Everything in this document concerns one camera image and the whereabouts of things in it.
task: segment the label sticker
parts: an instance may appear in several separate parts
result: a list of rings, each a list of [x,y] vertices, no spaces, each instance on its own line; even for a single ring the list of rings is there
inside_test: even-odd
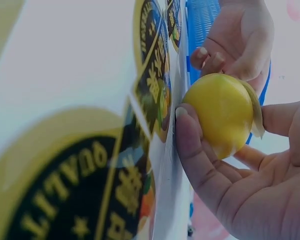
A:
[[[132,106],[127,108],[116,175],[105,218],[104,240],[151,240],[155,218],[155,180],[149,140]]]
[[[0,158],[0,240],[151,239],[155,180],[131,105],[60,112]]]
[[[181,40],[181,28],[182,28],[182,14],[180,9],[180,0],[166,0],[166,22],[168,26],[168,35],[172,41],[173,48],[178,53],[180,40]]]
[[[143,50],[139,48],[143,45],[143,37],[145,43],[148,45],[151,43],[151,47],[145,48],[149,50],[146,52],[144,61],[139,62],[138,57],[135,58],[139,71],[133,92],[150,132],[152,134],[156,132],[160,139],[166,142],[171,111],[170,59],[167,25],[162,12],[158,20],[158,11],[156,2],[148,0],[137,0],[136,2],[134,19],[139,19],[139,22],[138,24],[134,23],[135,55],[143,55]],[[147,29],[147,33],[154,31],[155,37],[152,38],[150,34],[139,36],[138,34],[141,33],[139,29],[141,28]]]
[[[0,0],[0,56],[25,0]]]
[[[136,0],[133,16],[134,57],[138,73],[149,61],[160,28],[161,11],[155,0]]]

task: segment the packaging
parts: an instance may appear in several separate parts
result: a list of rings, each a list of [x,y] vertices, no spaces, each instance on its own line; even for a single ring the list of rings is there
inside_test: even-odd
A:
[[[184,240],[184,0],[0,0],[0,240]]]

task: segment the yellow fruit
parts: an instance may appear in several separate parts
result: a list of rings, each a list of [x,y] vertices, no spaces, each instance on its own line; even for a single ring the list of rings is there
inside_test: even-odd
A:
[[[245,145],[254,122],[254,109],[257,114],[261,112],[258,97],[250,88],[247,90],[240,80],[221,73],[198,79],[183,102],[194,107],[203,136],[220,160]]]

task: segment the black label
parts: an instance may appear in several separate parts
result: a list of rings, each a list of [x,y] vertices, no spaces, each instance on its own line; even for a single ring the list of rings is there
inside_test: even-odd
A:
[[[178,51],[182,28],[180,0],[167,0],[167,4],[168,8],[166,10],[166,21],[168,26],[168,35],[172,40],[174,49]]]
[[[159,28],[161,12],[153,0],[145,0],[140,14],[140,52],[142,64],[146,61],[150,48],[155,40]]]
[[[171,107],[168,33],[163,19],[152,45],[153,50],[134,90],[151,133],[156,121],[161,130],[168,128]]]
[[[79,140],[53,159],[47,159],[47,166],[28,187],[16,209],[5,239],[131,240],[135,237],[144,191],[149,188],[147,168],[151,164],[149,141],[131,106],[121,140],[115,158],[116,139],[96,135]]]

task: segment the blue plastic basket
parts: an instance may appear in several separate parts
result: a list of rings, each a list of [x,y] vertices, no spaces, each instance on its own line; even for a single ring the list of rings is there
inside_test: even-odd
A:
[[[189,54],[193,53],[196,48],[201,47],[209,33],[209,30],[214,23],[217,15],[220,12],[218,0],[187,0],[187,29],[188,29],[188,47]],[[200,78],[200,71],[188,64],[188,71],[190,76],[190,84],[192,85]],[[269,74],[266,80],[264,89],[259,97],[261,105],[265,102],[265,96],[268,88],[268,83],[271,74],[271,64],[269,66]]]

